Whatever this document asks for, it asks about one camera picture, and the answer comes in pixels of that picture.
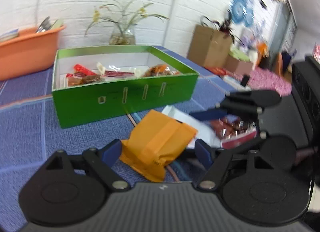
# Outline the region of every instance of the orange snack bag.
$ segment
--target orange snack bag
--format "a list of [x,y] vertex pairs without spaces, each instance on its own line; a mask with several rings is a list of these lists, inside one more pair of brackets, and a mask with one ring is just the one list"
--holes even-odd
[[150,181],[162,182],[164,167],[174,161],[195,137],[197,130],[151,110],[122,140],[120,160]]

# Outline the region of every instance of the brown cardboard box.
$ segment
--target brown cardboard box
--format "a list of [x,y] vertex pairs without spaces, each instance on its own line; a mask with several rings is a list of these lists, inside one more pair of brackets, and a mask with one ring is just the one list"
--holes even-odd
[[223,67],[231,44],[231,36],[196,25],[187,58],[200,66]]
[[231,55],[228,55],[228,57],[226,58],[226,64],[224,65],[224,68],[235,74],[250,75],[252,66],[253,63],[251,62],[240,61],[232,57]]

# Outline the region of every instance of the glass vase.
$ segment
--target glass vase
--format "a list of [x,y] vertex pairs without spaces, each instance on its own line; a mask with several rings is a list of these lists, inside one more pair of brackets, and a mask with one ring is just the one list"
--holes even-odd
[[110,45],[135,45],[136,38],[134,34],[135,25],[128,26],[127,24],[115,24],[111,37]]

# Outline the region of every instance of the plastic tub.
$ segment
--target plastic tub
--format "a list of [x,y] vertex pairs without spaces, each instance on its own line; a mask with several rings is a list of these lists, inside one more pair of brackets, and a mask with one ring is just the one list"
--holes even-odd
[[42,33],[37,28],[19,31],[19,36],[0,43],[0,80],[49,68],[58,49],[59,31],[65,26]]

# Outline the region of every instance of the wrapped food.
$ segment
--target wrapped food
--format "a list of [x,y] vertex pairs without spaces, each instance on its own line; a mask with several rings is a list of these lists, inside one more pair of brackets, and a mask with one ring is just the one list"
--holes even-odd
[[179,74],[178,71],[171,71],[168,65],[166,64],[158,64],[156,66],[151,67],[147,70],[142,77],[151,77],[151,76],[159,76],[159,75],[175,75]]
[[73,69],[76,72],[81,72],[81,73],[84,73],[85,75],[96,75],[93,71],[88,70],[87,68],[83,67],[80,64],[76,64],[75,66],[73,66]]
[[67,73],[66,78],[73,77],[73,76],[74,77],[78,77],[78,78],[83,78],[83,77],[85,77],[87,75],[78,71],[76,73]]
[[221,140],[222,148],[225,149],[237,147],[257,135],[257,128],[253,121],[243,121],[237,118],[229,122],[227,118],[222,118],[213,120],[210,124],[216,136]]
[[122,140],[120,160],[150,181],[162,182],[165,166],[173,162],[196,136],[197,130],[158,111],[148,114]]
[[105,77],[116,77],[116,78],[127,78],[127,77],[134,76],[134,72],[106,70],[104,72],[103,76],[105,76]]
[[210,124],[216,136],[220,139],[230,137],[234,133],[232,126],[228,122],[222,121],[222,119],[212,120]]
[[68,87],[78,86],[82,84],[82,77],[70,76],[67,77]]
[[94,83],[102,80],[103,80],[103,77],[97,74],[87,75],[87,76],[83,74],[73,74],[67,77],[68,87]]
[[100,75],[88,75],[82,78],[82,83],[81,84],[89,84],[89,83],[94,83],[96,81],[101,81],[102,77]]

